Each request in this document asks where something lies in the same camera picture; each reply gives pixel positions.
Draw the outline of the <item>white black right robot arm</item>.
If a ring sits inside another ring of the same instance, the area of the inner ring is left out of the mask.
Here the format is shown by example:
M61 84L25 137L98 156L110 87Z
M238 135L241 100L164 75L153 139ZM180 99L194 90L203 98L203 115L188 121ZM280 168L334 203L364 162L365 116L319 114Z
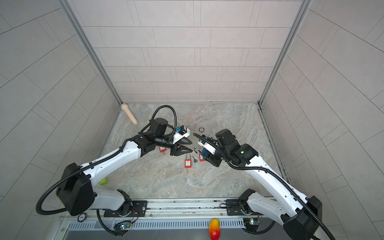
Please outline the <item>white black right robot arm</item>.
M278 175L250 145L240 145L228 129L219 131L216 139L194 134L204 148L203 158L214 164L224 161L234 170L245 171L260 182L275 200L254 192L246 195L246 209L260 213L280 224L292 240L315 240L318 229L335 237L322 221L322 202L307 197Z

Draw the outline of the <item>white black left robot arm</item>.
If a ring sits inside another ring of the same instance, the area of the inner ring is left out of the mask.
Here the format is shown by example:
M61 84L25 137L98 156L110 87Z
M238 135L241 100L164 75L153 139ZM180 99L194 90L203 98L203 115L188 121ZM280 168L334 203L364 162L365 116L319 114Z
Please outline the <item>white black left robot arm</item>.
M42 194L36 204L36 212L42 216L68 212L77 216L87 210L115 211L121 217L132 211L132 199L123 190L97 191L94 186L125 164L139 159L156 147L170 149L172 156L189 154L192 144L191 132L184 126L169 125L168 121L152 116L149 123L134 137L124 140L122 145L109 154L94 161L68 165L61 179ZM47 196L55 192L64 207L54 211L43 210Z

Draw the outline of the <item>blue padlock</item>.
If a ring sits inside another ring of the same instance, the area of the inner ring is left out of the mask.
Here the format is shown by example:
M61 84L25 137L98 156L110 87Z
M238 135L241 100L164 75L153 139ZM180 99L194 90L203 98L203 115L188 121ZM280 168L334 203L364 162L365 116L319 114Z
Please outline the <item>blue padlock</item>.
M202 149L197 149L197 148L194 148L195 152L197 154L202 154L202 156L204 157L204 159L206 159L206 156L210 153L208 150L206 150L205 148L202 148Z

